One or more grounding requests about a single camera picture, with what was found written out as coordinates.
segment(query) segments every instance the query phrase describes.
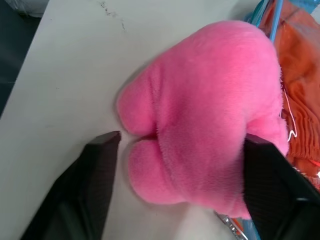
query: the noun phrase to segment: pink stuffed animal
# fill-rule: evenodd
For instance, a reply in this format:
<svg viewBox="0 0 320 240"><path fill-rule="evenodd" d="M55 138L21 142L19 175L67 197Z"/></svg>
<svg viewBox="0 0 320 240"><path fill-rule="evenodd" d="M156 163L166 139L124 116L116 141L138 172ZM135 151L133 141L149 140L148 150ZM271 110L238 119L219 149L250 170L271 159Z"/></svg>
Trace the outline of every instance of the pink stuffed animal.
<svg viewBox="0 0 320 240"><path fill-rule="evenodd" d="M288 151L280 75L273 44L242 21L207 25L157 57L117 101L127 131L149 137L129 156L134 191L149 203L249 218L246 134Z"/></svg>

